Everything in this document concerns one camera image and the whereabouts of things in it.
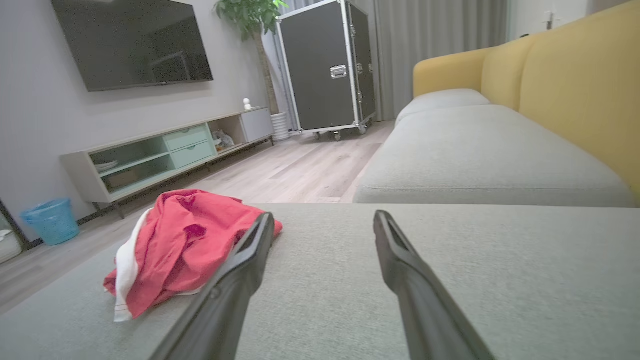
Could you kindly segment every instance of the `television screen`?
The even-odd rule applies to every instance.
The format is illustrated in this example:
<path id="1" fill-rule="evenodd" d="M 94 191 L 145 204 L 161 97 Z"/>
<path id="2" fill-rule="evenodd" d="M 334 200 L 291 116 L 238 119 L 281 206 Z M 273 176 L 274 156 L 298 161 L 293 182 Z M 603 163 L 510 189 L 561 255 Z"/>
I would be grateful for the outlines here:
<path id="1" fill-rule="evenodd" d="M 51 2 L 89 91 L 213 80 L 191 5 Z"/>

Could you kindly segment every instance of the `metal latch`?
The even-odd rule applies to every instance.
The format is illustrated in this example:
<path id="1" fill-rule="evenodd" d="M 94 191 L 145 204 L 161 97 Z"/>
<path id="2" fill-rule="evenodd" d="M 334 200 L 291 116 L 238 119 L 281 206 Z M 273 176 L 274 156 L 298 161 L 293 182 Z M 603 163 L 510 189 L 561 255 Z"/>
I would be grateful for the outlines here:
<path id="1" fill-rule="evenodd" d="M 331 78 L 340 79 L 347 77 L 347 65 L 334 66 L 331 69 Z"/>

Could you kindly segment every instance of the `green drawer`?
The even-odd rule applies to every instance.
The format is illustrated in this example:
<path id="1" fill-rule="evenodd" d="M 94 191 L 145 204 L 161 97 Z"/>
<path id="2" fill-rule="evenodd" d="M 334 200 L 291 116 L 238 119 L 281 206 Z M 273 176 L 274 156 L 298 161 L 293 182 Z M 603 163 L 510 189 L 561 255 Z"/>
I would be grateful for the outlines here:
<path id="1" fill-rule="evenodd" d="M 193 164 L 196 161 L 213 156 L 213 149 L 211 148 L 211 144 L 206 141 L 190 146 L 186 149 L 176 151 L 171 154 L 171 156 L 173 158 L 175 168 L 181 168 L 189 164 Z"/>
<path id="2" fill-rule="evenodd" d="M 209 138 L 207 136 L 207 129 L 208 128 L 206 124 L 190 127 L 189 129 L 167 134 L 164 136 L 164 140 L 166 142 L 166 145 L 169 147 L 169 151 L 174 151 L 208 140 Z"/>

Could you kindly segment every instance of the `yellow sofa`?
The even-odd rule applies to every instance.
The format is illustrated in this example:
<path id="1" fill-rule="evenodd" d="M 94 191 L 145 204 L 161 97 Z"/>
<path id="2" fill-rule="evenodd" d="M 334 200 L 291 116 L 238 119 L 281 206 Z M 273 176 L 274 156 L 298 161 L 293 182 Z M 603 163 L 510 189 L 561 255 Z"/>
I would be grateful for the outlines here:
<path id="1" fill-rule="evenodd" d="M 634 207 L 640 0 L 425 60 L 355 202 Z"/>
<path id="2" fill-rule="evenodd" d="M 477 90 L 578 145 L 640 200 L 640 0 L 416 65 L 415 97 L 456 88 Z"/>

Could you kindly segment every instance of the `red garment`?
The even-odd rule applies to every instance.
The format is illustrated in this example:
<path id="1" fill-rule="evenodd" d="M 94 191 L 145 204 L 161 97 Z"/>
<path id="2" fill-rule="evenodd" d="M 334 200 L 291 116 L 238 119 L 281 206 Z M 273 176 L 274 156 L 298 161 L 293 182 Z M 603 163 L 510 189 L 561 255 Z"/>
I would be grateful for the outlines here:
<path id="1" fill-rule="evenodd" d="M 160 195 L 134 238 L 138 274 L 126 295 L 132 317 L 177 293 L 201 288 L 261 213 L 239 199 L 201 190 Z M 274 236 L 281 230 L 276 221 Z M 104 287 L 116 295 L 116 270 Z"/>

